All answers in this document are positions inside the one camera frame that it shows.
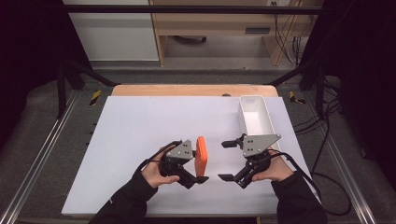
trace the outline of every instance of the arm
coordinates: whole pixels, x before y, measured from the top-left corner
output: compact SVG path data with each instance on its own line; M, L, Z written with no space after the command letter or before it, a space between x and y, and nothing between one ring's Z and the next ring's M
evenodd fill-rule
M302 174L295 172L282 181L271 182L276 197L279 223L327 223L326 213L306 184Z
M327 223L326 213L300 172L293 172L280 157L270 167L253 176L253 181L271 179L276 197L278 223Z
M157 192L142 173L117 190L90 221L93 223L140 223L147 212L147 201Z
M132 179L114 193L89 223L142 222L147 212L147 201L158 191L158 187L179 180L176 175L161 176L159 163L156 161L161 159L163 153L150 162L142 172L135 172Z

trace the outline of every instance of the black curtain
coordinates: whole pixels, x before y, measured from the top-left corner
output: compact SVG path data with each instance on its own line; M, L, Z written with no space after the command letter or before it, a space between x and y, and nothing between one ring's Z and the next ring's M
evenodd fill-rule
M45 11L42 3L63 1L0 0L0 148L25 107L27 93L55 80L62 60L91 68L69 15ZM64 72L79 77L68 67Z
M351 1L326 0L325 7ZM321 61L327 76L341 79L341 103L363 156L377 160L396 188L396 1L357 0L337 27ZM339 17L320 16L302 63L331 30Z

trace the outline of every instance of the orange block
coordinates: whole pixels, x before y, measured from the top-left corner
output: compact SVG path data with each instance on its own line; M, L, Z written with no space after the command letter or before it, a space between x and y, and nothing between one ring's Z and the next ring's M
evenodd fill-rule
M207 152L205 139L199 136L197 139L197 148L195 153L195 173L197 176L204 176L207 164Z

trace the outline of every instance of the metal rail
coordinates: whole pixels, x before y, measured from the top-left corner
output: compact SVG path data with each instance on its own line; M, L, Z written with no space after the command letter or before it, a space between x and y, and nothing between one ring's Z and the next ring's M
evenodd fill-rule
M44 164L47 161L58 137L69 118L69 115L76 103L76 99L78 98L78 91L72 91L72 94L69 97L67 108L64 112L64 115L57 119L55 124L52 127L44 145L38 152L35 161L33 162L32 166L30 167L29 172L27 173L26 177L23 179L20 188L18 189L17 193L14 195L14 198L9 203L8 207L0 216L0 223L1 224L13 224L18 214L20 213L26 199L28 198L30 192L32 191L35 182L37 181L41 170L44 167Z
M309 104L312 112L316 114L316 109L314 106L314 97L312 94L305 92L305 99ZM327 126L324 124L320 127L320 131L323 134L323 137L326 134ZM337 145L335 144L332 136L329 134L327 137L327 144L329 147L329 154L332 158L332 162L334 163L334 167L337 170L337 173L340 175L341 181L343 182L346 191L349 193L349 197L352 201L352 204L355 208L356 214L358 215L361 223L364 224L375 224L375 218L373 213L367 204L366 200L364 199L363 194L361 193L361 189L358 186L353 174L350 172L349 168L347 167L347 163L344 161L340 150L338 149Z
M278 14L330 15L344 8L326 7L234 7L234 6L140 6L140 5L45 5L44 9L69 13L194 13L194 14Z

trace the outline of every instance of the white cabinet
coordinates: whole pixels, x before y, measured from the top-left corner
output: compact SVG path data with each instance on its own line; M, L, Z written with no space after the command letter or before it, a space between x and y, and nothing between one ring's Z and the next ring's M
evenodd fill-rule
M147 0L64 0L66 5L148 5ZM158 61L150 14L70 13L90 61Z

